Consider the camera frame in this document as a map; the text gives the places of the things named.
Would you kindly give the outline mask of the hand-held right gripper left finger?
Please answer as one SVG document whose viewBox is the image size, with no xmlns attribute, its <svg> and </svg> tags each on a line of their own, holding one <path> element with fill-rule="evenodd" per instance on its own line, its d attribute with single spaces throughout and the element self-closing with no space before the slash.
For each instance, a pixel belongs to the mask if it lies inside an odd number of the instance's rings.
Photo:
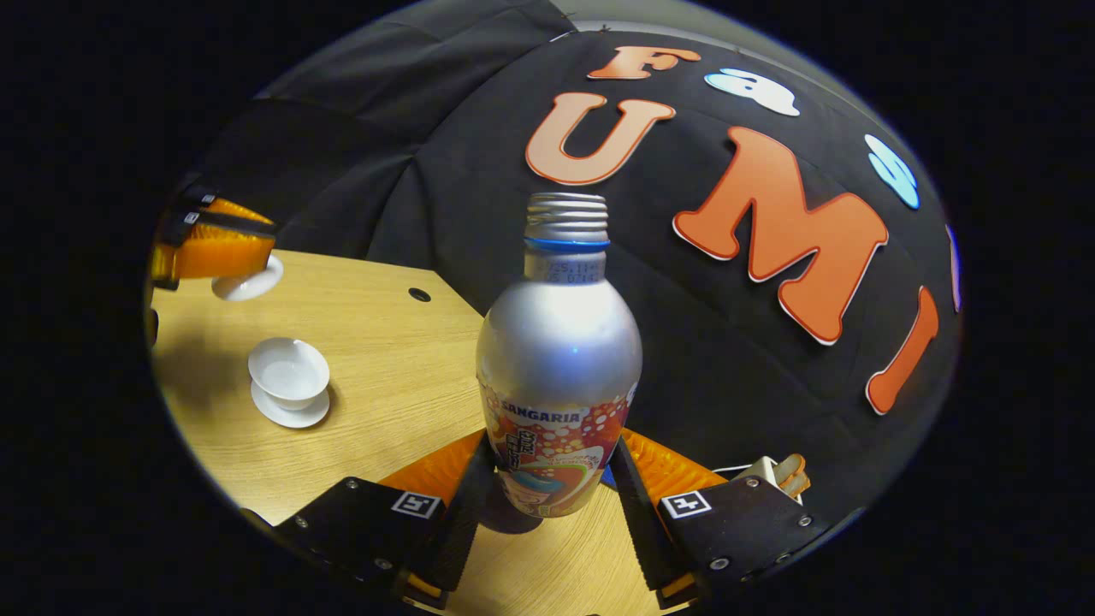
<svg viewBox="0 0 1095 616">
<path fill-rule="evenodd" d="M 488 433 L 477 430 L 379 481 L 334 483 L 274 534 L 372 601 L 443 609 L 494 476 Z"/>
</svg>

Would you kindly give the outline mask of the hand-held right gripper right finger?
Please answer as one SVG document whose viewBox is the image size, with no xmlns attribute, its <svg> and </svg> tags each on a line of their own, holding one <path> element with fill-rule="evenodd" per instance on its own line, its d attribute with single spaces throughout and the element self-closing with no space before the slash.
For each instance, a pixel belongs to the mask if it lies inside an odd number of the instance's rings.
<svg viewBox="0 0 1095 616">
<path fill-rule="evenodd" d="M 814 541 L 800 453 L 711 470 L 626 430 L 609 467 L 642 577 L 662 609 L 736 595 Z"/>
</svg>

